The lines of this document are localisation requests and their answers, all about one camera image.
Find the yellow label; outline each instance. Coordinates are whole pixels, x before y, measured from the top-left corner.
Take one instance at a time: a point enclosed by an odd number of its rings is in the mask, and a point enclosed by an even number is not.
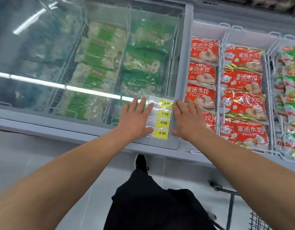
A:
[[[159,110],[157,111],[157,117],[170,119],[171,118],[171,112],[166,110]]]
[[[160,139],[168,139],[169,131],[155,129],[154,137]]]
[[[156,127],[160,127],[160,128],[169,129],[170,120],[157,119],[155,126]]]
[[[161,99],[159,101],[159,107],[172,110],[173,101]]]

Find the black shoe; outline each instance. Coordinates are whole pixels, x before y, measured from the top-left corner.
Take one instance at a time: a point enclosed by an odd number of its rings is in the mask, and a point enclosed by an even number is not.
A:
[[[135,169],[140,169],[143,172],[148,172],[150,169],[147,167],[147,160],[144,155],[138,154],[135,159]]]

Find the person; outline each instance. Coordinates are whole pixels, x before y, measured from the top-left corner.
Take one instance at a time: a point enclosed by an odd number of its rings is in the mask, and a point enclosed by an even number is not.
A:
[[[125,105],[118,126],[61,155],[0,194],[0,230],[52,230],[89,189],[109,161],[127,144],[153,131],[135,98]],[[273,230],[295,230],[295,173],[206,128],[197,104],[173,104],[173,134],[192,143],[226,177],[245,202]],[[189,190],[164,190],[148,176],[138,156],[130,179],[112,197],[104,226],[111,229],[215,229]]]

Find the black wire mesh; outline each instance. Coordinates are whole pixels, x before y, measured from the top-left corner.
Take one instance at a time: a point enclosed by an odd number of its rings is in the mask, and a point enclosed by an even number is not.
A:
[[[251,213],[249,230],[272,230],[254,211]]]

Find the price tag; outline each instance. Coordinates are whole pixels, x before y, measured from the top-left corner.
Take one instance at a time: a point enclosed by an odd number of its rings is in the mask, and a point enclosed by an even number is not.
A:
[[[160,139],[168,139],[169,131],[166,130],[154,130],[154,137],[160,138]]]
[[[157,119],[155,126],[156,127],[165,128],[165,129],[169,129],[170,120]]]
[[[172,105],[173,105],[173,101],[171,100],[161,99],[159,101],[159,107],[161,108],[172,110]]]
[[[161,118],[166,118],[166,119],[170,119],[172,115],[171,111],[167,111],[165,109],[161,109],[157,111],[157,117],[161,117]]]

